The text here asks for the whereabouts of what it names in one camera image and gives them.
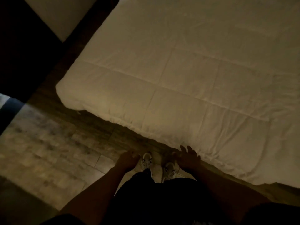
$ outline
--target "wall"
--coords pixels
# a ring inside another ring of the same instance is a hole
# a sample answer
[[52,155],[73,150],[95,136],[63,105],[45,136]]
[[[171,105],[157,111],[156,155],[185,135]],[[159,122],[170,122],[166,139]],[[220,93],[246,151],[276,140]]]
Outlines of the wall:
[[25,0],[47,26],[65,41],[96,0]]

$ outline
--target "quilted bedspread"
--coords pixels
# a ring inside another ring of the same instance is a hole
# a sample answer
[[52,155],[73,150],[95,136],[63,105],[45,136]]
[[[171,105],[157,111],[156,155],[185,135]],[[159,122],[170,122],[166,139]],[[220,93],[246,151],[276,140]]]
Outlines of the quilted bedspread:
[[63,104],[255,185],[300,188],[299,0],[120,0]]

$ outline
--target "person's right shoe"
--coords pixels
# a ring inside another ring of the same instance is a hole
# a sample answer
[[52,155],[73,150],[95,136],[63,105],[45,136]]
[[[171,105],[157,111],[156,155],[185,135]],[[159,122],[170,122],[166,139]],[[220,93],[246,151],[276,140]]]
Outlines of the person's right shoe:
[[171,180],[175,178],[176,170],[175,170],[175,164],[172,162],[168,162],[163,167],[163,176],[161,178],[161,183],[163,183],[166,180]]
[[151,172],[151,177],[152,177],[151,166],[152,166],[152,155],[150,152],[146,152],[142,157],[142,170],[143,172],[148,172],[149,170]]

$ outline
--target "black pants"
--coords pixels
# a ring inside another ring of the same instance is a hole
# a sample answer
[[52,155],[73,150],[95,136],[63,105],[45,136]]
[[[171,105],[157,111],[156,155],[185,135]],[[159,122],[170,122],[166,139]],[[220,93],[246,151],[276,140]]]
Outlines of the black pants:
[[104,224],[219,224],[225,217],[206,187],[190,178],[155,183],[149,171],[135,174],[116,193]]

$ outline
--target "person's left shoe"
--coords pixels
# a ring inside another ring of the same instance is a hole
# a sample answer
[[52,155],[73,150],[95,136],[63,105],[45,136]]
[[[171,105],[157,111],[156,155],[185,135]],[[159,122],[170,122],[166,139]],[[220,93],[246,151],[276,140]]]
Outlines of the person's left shoe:
[[166,180],[171,180],[175,178],[176,170],[175,170],[175,164],[172,162],[168,162],[163,167],[163,176],[161,178],[161,183],[163,183]]
[[152,177],[152,155],[150,152],[146,152],[143,157],[142,157],[142,170],[143,172],[149,172],[151,173],[151,177]]

